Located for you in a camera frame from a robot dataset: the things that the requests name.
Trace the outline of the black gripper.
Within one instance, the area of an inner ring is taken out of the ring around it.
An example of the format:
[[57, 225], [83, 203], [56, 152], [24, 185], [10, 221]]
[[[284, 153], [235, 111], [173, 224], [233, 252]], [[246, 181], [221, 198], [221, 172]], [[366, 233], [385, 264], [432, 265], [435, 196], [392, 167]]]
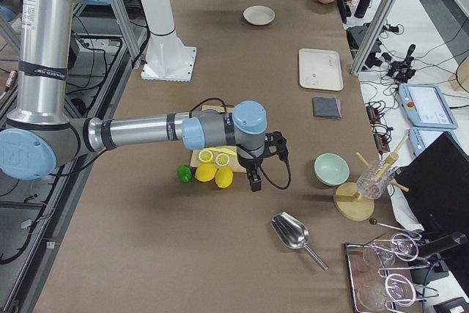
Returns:
[[246, 170], [252, 191], [262, 190], [262, 180], [251, 174], [259, 171], [264, 159], [274, 156], [287, 165], [287, 140], [280, 131], [266, 133], [261, 147], [257, 149], [250, 150], [244, 145], [237, 145], [238, 163]]

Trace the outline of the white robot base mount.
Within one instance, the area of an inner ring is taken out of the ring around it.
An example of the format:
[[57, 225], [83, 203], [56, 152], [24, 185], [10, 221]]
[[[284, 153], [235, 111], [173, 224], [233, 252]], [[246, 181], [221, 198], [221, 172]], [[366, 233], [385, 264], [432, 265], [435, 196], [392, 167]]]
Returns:
[[141, 0], [150, 38], [141, 77], [146, 80], [191, 80], [196, 48], [177, 36], [170, 0]]

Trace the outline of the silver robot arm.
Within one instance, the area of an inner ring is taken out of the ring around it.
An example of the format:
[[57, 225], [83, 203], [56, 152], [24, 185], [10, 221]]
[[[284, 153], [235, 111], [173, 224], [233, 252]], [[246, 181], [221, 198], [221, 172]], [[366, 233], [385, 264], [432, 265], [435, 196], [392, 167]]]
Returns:
[[188, 150], [234, 146], [250, 188], [265, 178], [264, 159], [287, 161], [286, 139], [267, 131], [265, 108], [247, 100], [233, 111], [155, 117], [70, 119], [64, 114], [73, 6], [79, 1], [23, 0], [18, 95], [1, 132], [1, 170], [19, 180], [50, 174], [74, 158], [130, 144], [183, 141]]

